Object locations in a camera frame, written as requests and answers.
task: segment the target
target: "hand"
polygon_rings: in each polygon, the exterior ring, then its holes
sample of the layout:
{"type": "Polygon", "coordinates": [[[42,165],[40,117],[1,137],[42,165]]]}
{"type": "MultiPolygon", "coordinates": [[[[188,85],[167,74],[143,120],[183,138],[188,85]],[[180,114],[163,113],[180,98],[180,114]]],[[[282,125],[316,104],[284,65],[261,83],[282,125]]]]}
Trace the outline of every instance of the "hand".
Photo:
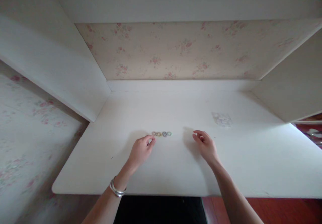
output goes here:
{"type": "Polygon", "coordinates": [[[130,157],[127,160],[127,164],[132,170],[135,171],[149,157],[155,142],[156,139],[151,135],[139,138],[134,142],[130,157]]]}
{"type": "Polygon", "coordinates": [[[206,162],[210,164],[213,161],[219,161],[214,140],[206,132],[195,130],[194,133],[197,135],[193,134],[192,137],[198,144],[199,152],[206,162]]]}

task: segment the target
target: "floral wallpaper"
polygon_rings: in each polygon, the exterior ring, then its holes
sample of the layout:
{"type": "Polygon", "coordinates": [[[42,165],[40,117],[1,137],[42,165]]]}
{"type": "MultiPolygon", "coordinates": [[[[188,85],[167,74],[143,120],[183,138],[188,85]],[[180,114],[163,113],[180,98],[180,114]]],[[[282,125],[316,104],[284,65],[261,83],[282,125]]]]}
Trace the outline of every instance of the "floral wallpaper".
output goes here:
{"type": "Polygon", "coordinates": [[[108,80],[260,79],[322,19],[76,26],[108,80]]]}
{"type": "Polygon", "coordinates": [[[80,223],[96,196],[52,183],[88,121],[0,61],[0,223],[80,223]]]}

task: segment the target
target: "wrist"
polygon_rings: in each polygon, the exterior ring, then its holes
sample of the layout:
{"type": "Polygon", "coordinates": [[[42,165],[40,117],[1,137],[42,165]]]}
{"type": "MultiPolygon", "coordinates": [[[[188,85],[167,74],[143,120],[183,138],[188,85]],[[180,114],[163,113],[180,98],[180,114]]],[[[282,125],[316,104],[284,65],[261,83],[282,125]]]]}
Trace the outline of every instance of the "wrist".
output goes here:
{"type": "Polygon", "coordinates": [[[223,167],[222,162],[217,156],[215,156],[208,164],[212,170],[216,170],[218,168],[223,167]]]}
{"type": "Polygon", "coordinates": [[[137,165],[131,163],[130,161],[127,161],[122,168],[123,172],[126,173],[128,176],[132,176],[137,169],[137,165]]]}

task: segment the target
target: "row of rings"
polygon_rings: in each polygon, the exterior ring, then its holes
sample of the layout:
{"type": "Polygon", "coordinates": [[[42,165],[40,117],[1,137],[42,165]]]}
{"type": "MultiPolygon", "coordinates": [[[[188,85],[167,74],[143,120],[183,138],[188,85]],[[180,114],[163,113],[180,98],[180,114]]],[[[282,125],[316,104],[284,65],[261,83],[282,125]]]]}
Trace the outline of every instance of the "row of rings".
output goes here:
{"type": "Polygon", "coordinates": [[[166,137],[166,136],[171,136],[172,135],[172,132],[152,132],[152,135],[153,136],[158,136],[158,137],[166,137]]]}

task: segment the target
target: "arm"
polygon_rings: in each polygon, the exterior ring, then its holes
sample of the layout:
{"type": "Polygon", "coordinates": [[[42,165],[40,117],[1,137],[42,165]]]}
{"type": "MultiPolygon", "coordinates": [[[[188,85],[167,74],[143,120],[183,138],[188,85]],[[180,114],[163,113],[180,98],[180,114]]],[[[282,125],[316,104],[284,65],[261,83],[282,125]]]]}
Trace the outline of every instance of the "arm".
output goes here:
{"type": "Polygon", "coordinates": [[[222,165],[217,154],[216,145],[211,137],[206,132],[199,130],[194,131],[194,133],[197,134],[193,134],[193,138],[198,144],[201,156],[206,160],[216,176],[230,222],[232,224],[263,224],[222,165]]]}
{"type": "MultiPolygon", "coordinates": [[[[149,157],[152,148],[156,142],[153,136],[145,136],[137,139],[133,145],[130,157],[115,177],[114,186],[119,191],[126,189],[130,177],[137,168],[149,157]]],[[[83,220],[82,224],[106,224],[113,223],[121,198],[107,187],[101,197],[97,200],[91,211],[83,220]]]]}

